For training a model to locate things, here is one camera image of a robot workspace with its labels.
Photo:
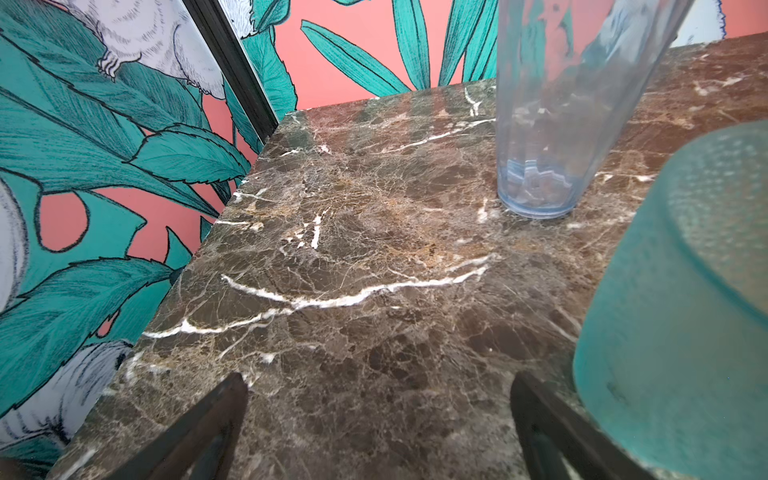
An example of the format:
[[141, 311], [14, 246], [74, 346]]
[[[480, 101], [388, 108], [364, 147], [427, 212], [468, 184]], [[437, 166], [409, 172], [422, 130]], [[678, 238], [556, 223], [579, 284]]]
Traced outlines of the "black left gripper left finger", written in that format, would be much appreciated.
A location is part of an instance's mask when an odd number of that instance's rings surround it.
[[226, 479], [243, 424], [248, 387], [230, 373], [111, 479]]

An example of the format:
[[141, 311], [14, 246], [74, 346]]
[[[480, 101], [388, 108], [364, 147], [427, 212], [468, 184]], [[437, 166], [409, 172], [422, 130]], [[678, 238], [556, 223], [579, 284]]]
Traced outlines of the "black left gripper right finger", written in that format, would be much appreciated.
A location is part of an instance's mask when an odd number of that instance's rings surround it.
[[527, 371], [511, 385], [510, 410], [532, 479], [568, 479], [567, 465], [582, 479], [653, 479]]

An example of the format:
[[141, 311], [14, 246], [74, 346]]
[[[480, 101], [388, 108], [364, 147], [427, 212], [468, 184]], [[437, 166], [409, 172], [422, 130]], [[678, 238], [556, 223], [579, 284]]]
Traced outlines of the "clear blue tall glass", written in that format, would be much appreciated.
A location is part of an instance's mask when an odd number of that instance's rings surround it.
[[575, 208], [676, 37], [689, 1], [613, 1], [579, 47], [571, 1], [502, 1], [497, 192], [512, 212]]

